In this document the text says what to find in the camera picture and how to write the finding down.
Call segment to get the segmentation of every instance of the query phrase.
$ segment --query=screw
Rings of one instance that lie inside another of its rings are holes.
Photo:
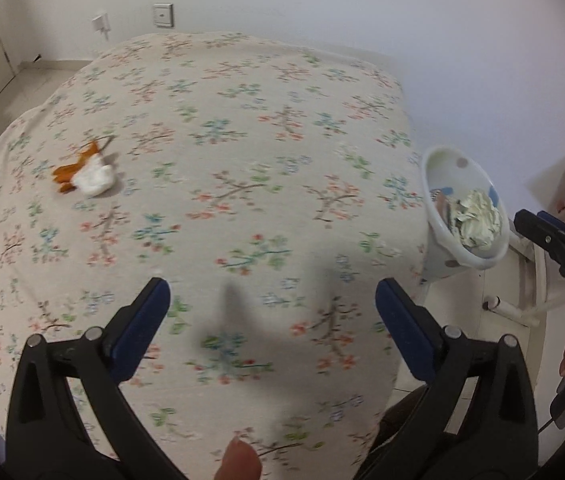
[[[31,348],[38,346],[42,341],[42,336],[40,334],[34,334],[27,338],[27,346]]]
[[[444,333],[452,339],[458,339],[462,335],[462,330],[460,330],[457,326],[447,325],[444,327]]]
[[[507,334],[506,336],[504,336],[504,344],[510,348],[515,348],[516,346],[518,346],[518,340],[514,335]]]
[[[85,332],[85,338],[89,341],[95,341],[96,339],[99,339],[101,335],[102,328],[100,328],[99,326],[88,328]]]

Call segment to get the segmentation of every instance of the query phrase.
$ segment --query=blue gripper pad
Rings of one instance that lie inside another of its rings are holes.
[[[411,374],[430,384],[436,376],[435,348],[409,311],[411,307],[421,308],[411,301],[395,280],[382,280],[377,284],[376,308],[380,317]]]
[[[133,377],[169,310],[170,302],[169,284],[162,278],[152,278],[136,300],[125,307],[137,311],[112,348],[109,375],[115,383]]]

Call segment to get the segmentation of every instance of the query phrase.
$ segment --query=white wall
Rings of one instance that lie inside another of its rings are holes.
[[[420,147],[462,147],[512,212],[549,202],[565,167],[565,0],[0,0],[10,56],[91,59],[150,32],[172,2],[177,30],[240,30],[392,57]],[[109,12],[109,41],[92,30]]]

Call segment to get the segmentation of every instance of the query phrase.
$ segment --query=bed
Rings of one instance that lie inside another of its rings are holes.
[[[115,187],[59,193],[91,140]],[[422,200],[374,66],[239,33],[119,44],[0,137],[0,433],[28,335],[104,326],[160,276],[172,306],[121,389],[174,463],[208,480],[237,434],[267,478],[352,478],[397,373],[375,286],[416,293]]]

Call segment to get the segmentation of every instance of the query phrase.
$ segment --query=baseboard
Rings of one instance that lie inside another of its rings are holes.
[[[78,71],[87,66],[91,61],[84,59],[39,59],[38,61],[23,61],[18,65],[18,70],[25,68],[41,68],[45,70],[75,70]]]

